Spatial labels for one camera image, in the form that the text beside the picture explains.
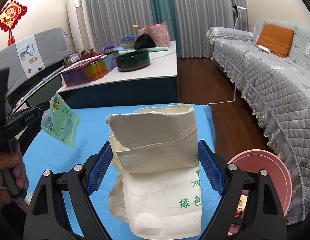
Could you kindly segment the left human hand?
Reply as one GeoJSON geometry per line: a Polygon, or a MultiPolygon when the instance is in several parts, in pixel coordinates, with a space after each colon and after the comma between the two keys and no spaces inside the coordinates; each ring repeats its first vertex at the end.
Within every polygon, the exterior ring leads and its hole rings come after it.
{"type": "Polygon", "coordinates": [[[12,200],[23,202],[27,189],[28,178],[18,141],[0,139],[0,209],[12,200]]]}

